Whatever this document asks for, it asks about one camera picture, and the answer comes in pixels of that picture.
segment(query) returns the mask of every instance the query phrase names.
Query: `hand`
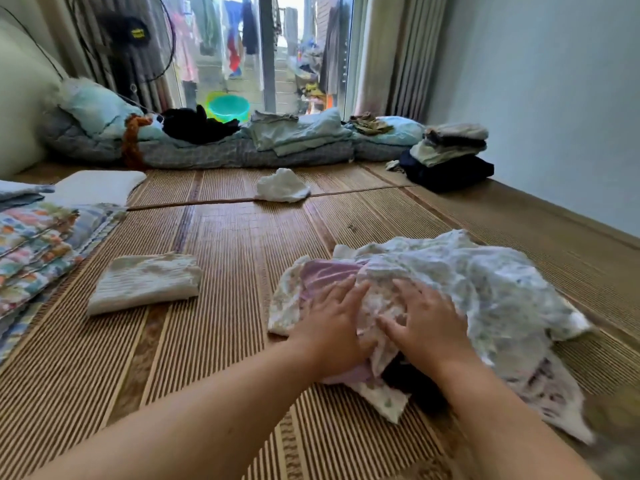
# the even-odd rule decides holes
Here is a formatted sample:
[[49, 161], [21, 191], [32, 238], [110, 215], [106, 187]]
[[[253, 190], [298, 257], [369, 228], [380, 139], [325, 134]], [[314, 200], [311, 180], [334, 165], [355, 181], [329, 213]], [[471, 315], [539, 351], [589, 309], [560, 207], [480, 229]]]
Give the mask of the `hand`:
[[355, 282], [352, 276], [308, 300], [289, 335], [288, 342], [309, 357], [316, 381], [354, 368], [376, 348], [376, 339], [357, 335], [356, 317], [370, 285]]
[[382, 317], [378, 326], [409, 362], [440, 384], [448, 364], [479, 361], [467, 338], [467, 322], [450, 296], [421, 282], [394, 280], [394, 284], [406, 304], [406, 326]]

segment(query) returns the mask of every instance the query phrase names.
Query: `glass door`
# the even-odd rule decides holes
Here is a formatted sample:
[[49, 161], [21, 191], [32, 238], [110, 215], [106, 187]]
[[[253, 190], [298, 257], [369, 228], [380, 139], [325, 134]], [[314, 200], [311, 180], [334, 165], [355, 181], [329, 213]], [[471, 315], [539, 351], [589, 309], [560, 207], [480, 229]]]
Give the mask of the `glass door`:
[[184, 107], [224, 94], [250, 113], [344, 115], [353, 0], [163, 0]]

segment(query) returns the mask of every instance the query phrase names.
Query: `bamboo mat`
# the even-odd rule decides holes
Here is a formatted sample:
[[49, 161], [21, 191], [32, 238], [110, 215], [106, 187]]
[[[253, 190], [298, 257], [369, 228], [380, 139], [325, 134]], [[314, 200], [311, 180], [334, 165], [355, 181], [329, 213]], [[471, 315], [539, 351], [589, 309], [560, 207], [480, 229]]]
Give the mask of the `bamboo mat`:
[[[150, 170], [147, 180], [132, 193], [129, 205], [135, 210], [169, 204], [251, 200], [258, 180], [274, 172], [275, 169], [254, 168]], [[356, 164], [296, 168], [295, 172], [309, 185], [311, 195], [396, 186]]]
[[[308, 171], [313, 175], [314, 169]], [[308, 181], [325, 193], [343, 186], [354, 190], [354, 181], [406, 184], [404, 176], [380, 166], [341, 171]], [[243, 182], [259, 178], [256, 171], [224, 175], [233, 172]], [[375, 180], [365, 180], [365, 174]], [[215, 184], [194, 187], [194, 176], [190, 196], [201, 195], [194, 188], [209, 189], [206, 197], [235, 188], [235, 178], [208, 172], [201, 177]], [[395, 235], [435, 237], [462, 226], [479, 242], [526, 252], [601, 325], [557, 352], [587, 394], [587, 418], [617, 444], [629, 424], [640, 426], [640, 401], [628, 405], [640, 390], [640, 315], [627, 282], [637, 269], [636, 242], [494, 183], [446, 198], [403, 187], [324, 194], [294, 205], [240, 202], [131, 212], [44, 307], [0, 369], [0, 444], [8, 445], [0, 451], [0, 477], [22, 478], [141, 405], [268, 346], [271, 293], [298, 257], [329, 257], [336, 243], [357, 247]], [[146, 192], [162, 195], [161, 187]], [[164, 195], [183, 196], [184, 188]], [[88, 295], [110, 259], [168, 250], [197, 257], [205, 273], [199, 298], [83, 318]], [[627, 412], [625, 424], [613, 431], [620, 409]], [[361, 480], [420, 471], [420, 477], [444, 479], [450, 478], [447, 457], [456, 455], [460, 443], [454, 423], [427, 419], [413, 405], [400, 426], [393, 426], [350, 390], [315, 386], [286, 414], [246, 477]], [[589, 459], [602, 453], [580, 452]]]

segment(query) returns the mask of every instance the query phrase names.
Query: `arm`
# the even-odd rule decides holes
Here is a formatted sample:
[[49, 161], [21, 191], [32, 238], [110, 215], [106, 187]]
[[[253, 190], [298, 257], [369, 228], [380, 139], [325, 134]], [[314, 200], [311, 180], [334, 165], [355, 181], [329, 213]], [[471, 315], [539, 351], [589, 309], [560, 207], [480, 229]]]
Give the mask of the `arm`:
[[396, 281], [406, 326], [380, 328], [431, 377], [457, 414], [484, 478], [597, 480], [598, 476], [477, 357], [451, 298], [421, 283]]
[[34, 479], [240, 478], [313, 381], [371, 355], [356, 315], [368, 285], [346, 280], [305, 307], [290, 338], [122, 419], [36, 472]]

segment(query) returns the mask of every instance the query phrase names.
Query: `left hand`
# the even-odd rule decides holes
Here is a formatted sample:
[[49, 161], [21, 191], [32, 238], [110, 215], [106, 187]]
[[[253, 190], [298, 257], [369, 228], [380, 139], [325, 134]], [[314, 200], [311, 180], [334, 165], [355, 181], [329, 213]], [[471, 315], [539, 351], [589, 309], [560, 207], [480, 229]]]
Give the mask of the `left hand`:
[[289, 340], [310, 359], [314, 380], [346, 372], [370, 357], [378, 344], [358, 337], [356, 318], [370, 284], [355, 285], [356, 277], [334, 283], [308, 300]]

